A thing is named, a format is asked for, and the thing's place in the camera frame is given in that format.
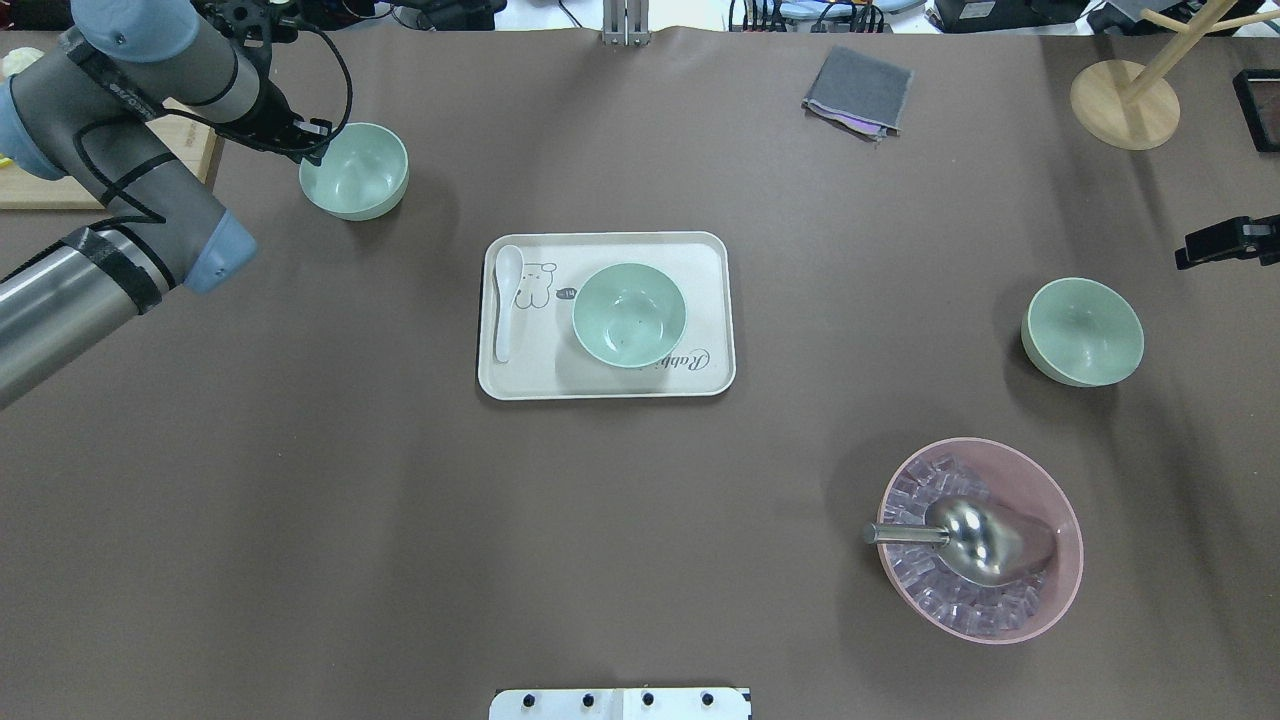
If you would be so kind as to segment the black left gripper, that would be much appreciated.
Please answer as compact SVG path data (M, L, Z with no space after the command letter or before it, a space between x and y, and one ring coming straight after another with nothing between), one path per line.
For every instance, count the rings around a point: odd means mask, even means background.
M305 119L293 111L275 85L261 85L259 95L238 120L216 123L215 131L248 149L274 152L297 164L323 164L333 123L323 118Z

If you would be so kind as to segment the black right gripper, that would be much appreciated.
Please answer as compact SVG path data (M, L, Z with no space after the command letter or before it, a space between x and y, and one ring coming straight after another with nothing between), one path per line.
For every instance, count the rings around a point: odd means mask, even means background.
M1178 270L1230 259L1256 259L1261 266L1277 264L1279 215L1235 217L1189 233L1174 258Z

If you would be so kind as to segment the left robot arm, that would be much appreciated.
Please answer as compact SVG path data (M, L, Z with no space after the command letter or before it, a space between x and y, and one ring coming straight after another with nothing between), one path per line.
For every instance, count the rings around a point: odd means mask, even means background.
M106 210L3 279L3 404L186 287L205 293L257 245L151 131L192 119L294 163L321 163L342 123L305 119L271 82L275 29L314 26L269 1L73 1L58 46L3 82L3 154L72 178Z

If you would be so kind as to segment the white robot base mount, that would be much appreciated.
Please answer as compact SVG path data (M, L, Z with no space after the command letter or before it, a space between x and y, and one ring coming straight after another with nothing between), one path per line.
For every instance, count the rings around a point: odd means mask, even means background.
M489 719L751 719L735 687L534 688L495 693Z

